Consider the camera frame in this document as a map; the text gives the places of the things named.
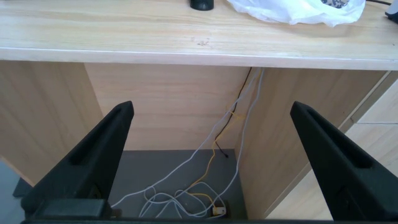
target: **desk leg panel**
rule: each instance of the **desk leg panel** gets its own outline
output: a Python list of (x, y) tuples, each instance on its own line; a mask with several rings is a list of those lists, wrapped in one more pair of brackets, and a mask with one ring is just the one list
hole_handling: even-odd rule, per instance
[(82, 63), (0, 61), (1, 159), (36, 184), (103, 115)]
[(385, 73), (266, 68), (239, 165), (250, 219), (265, 218), (310, 170), (289, 115), (293, 102), (310, 105), (340, 126)]

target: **wooden panel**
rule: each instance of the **wooden panel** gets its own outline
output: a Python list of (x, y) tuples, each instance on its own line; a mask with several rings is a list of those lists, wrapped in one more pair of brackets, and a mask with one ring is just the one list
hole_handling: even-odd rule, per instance
[(30, 184), (101, 119), (82, 63), (0, 61), (0, 155)]
[[(236, 100), (249, 71), (247, 67), (90, 63), (86, 69), (104, 114), (120, 102), (133, 102), (135, 115), (125, 150), (196, 149)], [(252, 89), (238, 103), (238, 114), (246, 114)], [(222, 148), (234, 148), (241, 125), (237, 122), (219, 141)], [(211, 148), (212, 142), (202, 148)]]
[(367, 2), (358, 22), (262, 22), (225, 0), (1, 1), (0, 59), (398, 70), (397, 24)]
[(239, 166), (249, 218), (265, 218), (310, 170), (302, 172), (308, 159), (289, 115), (293, 102), (312, 106), (338, 126), (384, 74), (266, 69)]
[[(398, 72), (392, 72), (397, 79)], [(398, 81), (383, 94), (359, 123), (395, 123), (398, 124)]]
[[(354, 124), (346, 135), (393, 174), (398, 175), (398, 125)], [(312, 170), (267, 218), (332, 219)]]

